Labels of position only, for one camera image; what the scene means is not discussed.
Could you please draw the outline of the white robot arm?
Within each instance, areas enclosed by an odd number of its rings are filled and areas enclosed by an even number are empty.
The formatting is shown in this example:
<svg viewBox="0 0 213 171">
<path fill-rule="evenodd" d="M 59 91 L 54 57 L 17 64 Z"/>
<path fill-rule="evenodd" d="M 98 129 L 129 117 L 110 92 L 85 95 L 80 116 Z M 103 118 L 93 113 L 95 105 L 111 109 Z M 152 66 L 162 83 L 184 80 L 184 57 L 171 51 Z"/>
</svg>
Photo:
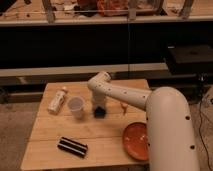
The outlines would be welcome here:
<svg viewBox="0 0 213 171">
<path fill-rule="evenodd" d="M 200 171 L 189 104 L 172 87 L 155 90 L 112 84 L 99 72 L 87 86 L 93 93 L 109 96 L 146 112 L 150 171 Z"/>
</svg>

